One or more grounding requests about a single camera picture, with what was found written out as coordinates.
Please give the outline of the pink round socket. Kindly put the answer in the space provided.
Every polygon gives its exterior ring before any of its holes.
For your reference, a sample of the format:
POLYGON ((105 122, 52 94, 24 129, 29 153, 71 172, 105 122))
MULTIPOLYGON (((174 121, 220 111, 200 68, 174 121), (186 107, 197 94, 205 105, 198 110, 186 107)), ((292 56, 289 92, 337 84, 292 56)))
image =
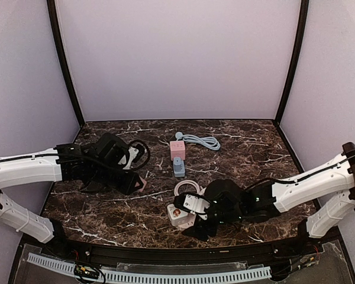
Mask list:
POLYGON ((194 221, 189 221, 183 224, 179 224, 176 227, 180 230, 180 231, 184 231, 190 227, 192 227, 194 225, 194 221))

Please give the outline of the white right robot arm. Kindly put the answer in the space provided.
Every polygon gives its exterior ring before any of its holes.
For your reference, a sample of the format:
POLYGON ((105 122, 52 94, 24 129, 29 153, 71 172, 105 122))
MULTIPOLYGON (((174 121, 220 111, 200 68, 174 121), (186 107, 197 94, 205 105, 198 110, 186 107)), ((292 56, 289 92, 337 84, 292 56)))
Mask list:
POLYGON ((355 144, 343 144, 343 151, 329 162, 286 179, 261 179, 241 189, 229 179, 211 182, 203 195, 182 193, 174 206, 197 215, 185 235, 207 241, 220 224, 261 223, 290 209, 332 194, 315 214, 304 219, 298 231, 305 238, 322 238, 348 213, 355 211, 355 144))

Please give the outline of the small pink charger plug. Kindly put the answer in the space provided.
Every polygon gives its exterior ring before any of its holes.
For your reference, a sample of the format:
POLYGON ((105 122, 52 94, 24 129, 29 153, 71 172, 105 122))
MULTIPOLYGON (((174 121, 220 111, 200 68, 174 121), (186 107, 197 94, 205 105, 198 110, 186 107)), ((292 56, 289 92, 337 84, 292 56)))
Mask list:
POLYGON ((140 189, 138 191, 142 192, 145 189, 147 182, 142 177, 140 177, 140 182, 140 189))

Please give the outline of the pink cube socket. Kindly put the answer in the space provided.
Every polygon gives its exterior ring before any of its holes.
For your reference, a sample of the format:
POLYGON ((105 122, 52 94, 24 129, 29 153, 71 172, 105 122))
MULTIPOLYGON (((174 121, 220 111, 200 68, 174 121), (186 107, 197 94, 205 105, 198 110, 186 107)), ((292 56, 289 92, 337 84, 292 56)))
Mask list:
POLYGON ((169 143, 170 146, 170 158, 174 160, 174 158, 179 157, 181 160, 185 160, 186 158, 186 149, 184 141, 171 141, 169 143))

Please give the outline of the white cube socket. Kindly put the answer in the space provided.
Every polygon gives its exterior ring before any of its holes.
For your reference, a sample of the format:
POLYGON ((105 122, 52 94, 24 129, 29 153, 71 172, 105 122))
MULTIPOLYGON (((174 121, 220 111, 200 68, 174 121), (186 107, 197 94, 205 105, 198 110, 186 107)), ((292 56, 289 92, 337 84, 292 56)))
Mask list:
POLYGON ((182 211, 181 209, 176 208, 173 204, 167 206, 167 214, 174 227, 189 221, 195 221, 196 218, 195 215, 182 211))

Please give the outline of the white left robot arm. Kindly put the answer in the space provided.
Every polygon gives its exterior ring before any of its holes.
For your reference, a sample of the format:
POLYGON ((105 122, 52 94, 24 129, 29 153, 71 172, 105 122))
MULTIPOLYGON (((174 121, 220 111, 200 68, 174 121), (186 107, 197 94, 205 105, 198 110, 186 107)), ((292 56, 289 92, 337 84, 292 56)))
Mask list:
POLYGON ((0 157, 0 222, 43 244, 65 240, 60 222, 41 217, 18 205, 3 190, 37 182, 81 181, 113 186, 124 195, 142 191, 146 181, 137 173, 150 160, 141 140, 126 143, 105 133, 86 145, 60 144, 30 154, 0 157))

